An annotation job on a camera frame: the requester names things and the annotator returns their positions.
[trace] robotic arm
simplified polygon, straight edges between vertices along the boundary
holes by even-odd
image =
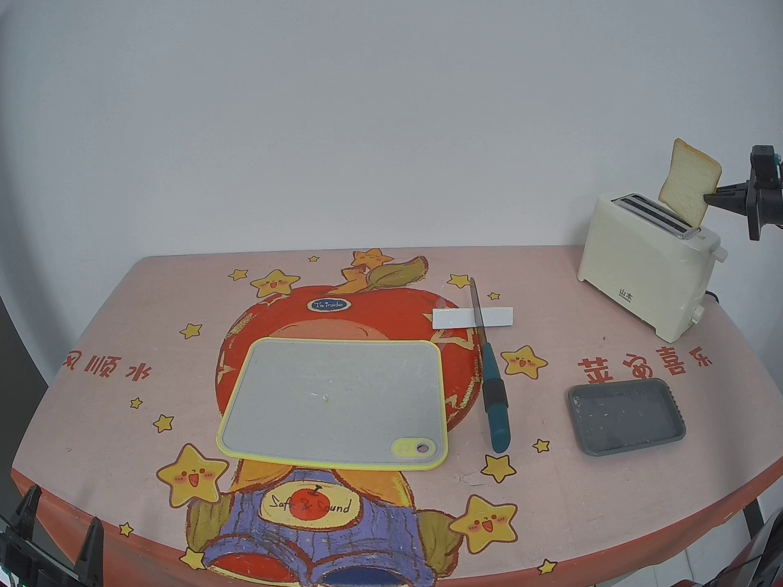
[[[753,146],[750,152],[750,179],[736,185],[718,187],[704,195],[704,201],[720,209],[748,218],[752,241],[761,237],[761,227],[775,224],[783,229],[783,167],[781,156],[772,146]]]

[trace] white toaster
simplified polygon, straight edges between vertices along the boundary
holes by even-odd
[[[692,228],[649,198],[603,195],[576,276],[671,343],[701,319],[712,268],[727,256],[714,232]]]

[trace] gray tray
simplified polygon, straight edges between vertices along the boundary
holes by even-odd
[[[576,436],[589,455],[649,448],[685,436],[669,385],[658,378],[576,385],[568,404]]]

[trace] gray cutting board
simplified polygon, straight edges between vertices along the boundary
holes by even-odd
[[[448,451],[440,350],[429,341],[259,339],[218,446],[299,466],[437,467]]]

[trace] teal knife handle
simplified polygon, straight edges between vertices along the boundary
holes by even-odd
[[[489,417],[489,438],[492,441],[492,450],[501,454],[511,444],[508,407],[501,404],[492,405],[487,409],[487,417]]]
[[[484,373],[484,410],[489,418],[489,436],[492,450],[501,454],[511,444],[511,428],[508,424],[508,400],[495,353],[487,343],[482,348],[482,369]]]

